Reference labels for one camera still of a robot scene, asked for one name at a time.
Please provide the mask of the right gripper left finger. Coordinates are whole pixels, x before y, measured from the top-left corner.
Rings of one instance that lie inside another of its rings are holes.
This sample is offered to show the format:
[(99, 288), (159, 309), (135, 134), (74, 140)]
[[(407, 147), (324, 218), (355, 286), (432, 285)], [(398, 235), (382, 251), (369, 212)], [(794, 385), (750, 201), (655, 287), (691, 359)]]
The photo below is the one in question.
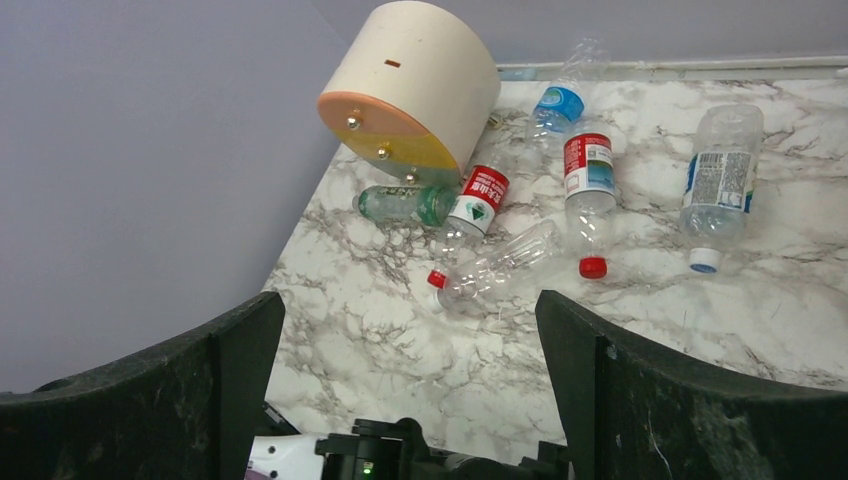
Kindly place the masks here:
[(119, 360), (1, 397), (5, 479), (240, 479), (284, 322), (264, 292)]

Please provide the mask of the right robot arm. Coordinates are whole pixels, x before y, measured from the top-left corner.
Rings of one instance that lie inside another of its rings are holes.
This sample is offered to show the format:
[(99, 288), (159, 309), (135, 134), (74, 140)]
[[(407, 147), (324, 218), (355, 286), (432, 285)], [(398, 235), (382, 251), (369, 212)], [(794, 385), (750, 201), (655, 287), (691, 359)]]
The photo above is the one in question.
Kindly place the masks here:
[(554, 292), (538, 332), (566, 441), (515, 465), (358, 419), (301, 434), (264, 393), (285, 306), (265, 292), (190, 331), (1, 396), (5, 479), (843, 479), (847, 396), (752, 377)]

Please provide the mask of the clear bottle red cap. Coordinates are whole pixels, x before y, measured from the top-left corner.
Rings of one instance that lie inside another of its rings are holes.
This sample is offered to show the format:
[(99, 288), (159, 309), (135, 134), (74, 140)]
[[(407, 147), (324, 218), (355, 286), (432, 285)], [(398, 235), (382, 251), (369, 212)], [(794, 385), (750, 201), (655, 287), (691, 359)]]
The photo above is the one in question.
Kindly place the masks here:
[(449, 269), (445, 286), (424, 306), (434, 314), (482, 314), (512, 298), (516, 289), (549, 278), (563, 256), (561, 229), (544, 220), (497, 249)]

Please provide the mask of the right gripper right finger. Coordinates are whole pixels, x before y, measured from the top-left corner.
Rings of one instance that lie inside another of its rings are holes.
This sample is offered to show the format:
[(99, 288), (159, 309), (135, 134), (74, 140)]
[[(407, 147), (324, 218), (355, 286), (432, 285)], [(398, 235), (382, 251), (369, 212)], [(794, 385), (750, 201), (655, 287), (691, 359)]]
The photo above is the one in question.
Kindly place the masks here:
[(580, 479), (843, 479), (847, 396), (695, 359), (543, 291), (538, 334)]

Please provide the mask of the red label clear bottle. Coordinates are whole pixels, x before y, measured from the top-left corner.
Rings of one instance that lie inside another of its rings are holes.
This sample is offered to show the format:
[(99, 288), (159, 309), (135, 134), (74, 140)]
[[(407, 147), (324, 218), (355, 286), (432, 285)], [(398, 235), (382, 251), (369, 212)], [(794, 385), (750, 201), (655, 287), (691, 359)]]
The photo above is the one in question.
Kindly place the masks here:
[(579, 275), (601, 279), (608, 273), (617, 209), (613, 143), (606, 125), (589, 119), (574, 124), (563, 159), (566, 243)]

